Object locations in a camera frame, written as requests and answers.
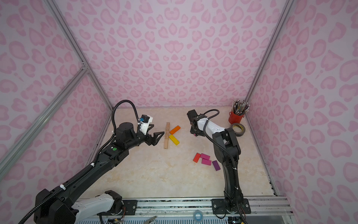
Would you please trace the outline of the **red block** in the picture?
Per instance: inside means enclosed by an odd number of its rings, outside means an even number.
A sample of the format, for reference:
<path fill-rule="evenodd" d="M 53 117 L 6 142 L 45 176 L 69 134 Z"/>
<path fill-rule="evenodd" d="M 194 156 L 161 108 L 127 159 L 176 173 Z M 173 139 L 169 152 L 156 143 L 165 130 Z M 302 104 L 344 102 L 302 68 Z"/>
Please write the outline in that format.
<path fill-rule="evenodd" d="M 200 158 L 201 158 L 201 154 L 197 153 L 197 154 L 195 155 L 195 157 L 193 158 L 193 161 L 194 161 L 195 163 L 197 163 Z"/>

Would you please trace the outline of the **orange block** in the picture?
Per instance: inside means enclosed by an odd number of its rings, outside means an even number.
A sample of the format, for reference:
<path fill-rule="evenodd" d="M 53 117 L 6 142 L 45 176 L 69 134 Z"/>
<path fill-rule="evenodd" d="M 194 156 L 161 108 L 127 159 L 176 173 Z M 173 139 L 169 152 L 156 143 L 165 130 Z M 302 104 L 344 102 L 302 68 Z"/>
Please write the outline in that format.
<path fill-rule="evenodd" d="M 174 129 L 172 129 L 171 131 L 170 131 L 170 134 L 171 135 L 174 135 L 177 131 L 179 131 L 181 129 L 181 127 L 180 126 L 176 126 Z"/>

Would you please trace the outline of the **yellow block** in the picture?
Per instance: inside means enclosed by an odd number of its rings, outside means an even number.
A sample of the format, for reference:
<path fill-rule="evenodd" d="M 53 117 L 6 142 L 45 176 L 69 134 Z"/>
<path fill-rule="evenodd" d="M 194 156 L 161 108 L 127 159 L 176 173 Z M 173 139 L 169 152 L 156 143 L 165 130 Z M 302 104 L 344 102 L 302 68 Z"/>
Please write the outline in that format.
<path fill-rule="evenodd" d="M 169 135 L 169 139 L 175 144 L 175 145 L 179 145 L 180 142 L 171 134 Z"/>

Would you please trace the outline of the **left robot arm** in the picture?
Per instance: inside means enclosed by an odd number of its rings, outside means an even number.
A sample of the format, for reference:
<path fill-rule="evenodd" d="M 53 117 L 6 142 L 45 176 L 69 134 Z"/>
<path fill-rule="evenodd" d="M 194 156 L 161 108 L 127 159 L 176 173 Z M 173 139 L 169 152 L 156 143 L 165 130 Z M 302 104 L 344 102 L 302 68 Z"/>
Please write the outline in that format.
<path fill-rule="evenodd" d="M 78 198 L 100 177 L 129 155 L 129 150 L 142 143 L 155 146 L 164 132 L 143 134 L 135 131 L 133 124 L 119 125 L 108 142 L 101 147 L 94 161 L 62 185 L 36 196 L 34 222 L 37 224 L 75 224 L 97 214 L 124 215 L 122 197 L 113 190 L 78 203 Z"/>

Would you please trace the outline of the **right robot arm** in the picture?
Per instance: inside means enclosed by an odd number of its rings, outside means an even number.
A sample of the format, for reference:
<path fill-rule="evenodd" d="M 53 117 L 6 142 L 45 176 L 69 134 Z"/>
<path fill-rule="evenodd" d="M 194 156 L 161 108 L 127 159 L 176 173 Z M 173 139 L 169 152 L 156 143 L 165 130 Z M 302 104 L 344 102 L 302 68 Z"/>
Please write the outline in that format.
<path fill-rule="evenodd" d="M 220 111 L 211 109 L 198 114 L 195 110 L 187 113 L 191 124 L 190 133 L 204 136 L 213 144 L 217 161 L 222 165 L 224 173 L 224 201 L 226 210 L 230 213 L 241 213 L 240 206 L 244 196 L 239 184 L 238 161 L 241 149 L 234 130 L 215 124 L 211 119 L 219 115 Z"/>

